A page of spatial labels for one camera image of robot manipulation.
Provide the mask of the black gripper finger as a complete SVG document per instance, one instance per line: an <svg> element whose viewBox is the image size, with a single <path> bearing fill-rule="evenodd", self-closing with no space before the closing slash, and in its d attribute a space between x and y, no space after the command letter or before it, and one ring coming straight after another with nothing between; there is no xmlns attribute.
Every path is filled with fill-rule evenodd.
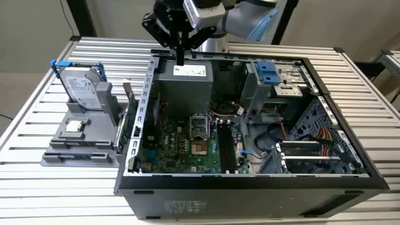
<svg viewBox="0 0 400 225"><path fill-rule="evenodd" d="M174 52L176 65L180 66L180 46L177 33L168 34L157 23L153 13L146 13L141 20L145 31L156 39L162 47L168 47Z"/></svg>
<svg viewBox="0 0 400 225"><path fill-rule="evenodd" d="M184 56L185 52L190 49L196 49L205 40L212 36L216 32L216 26L201 28L190 37L188 30L181 32L180 38L180 65L184 65Z"/></svg>

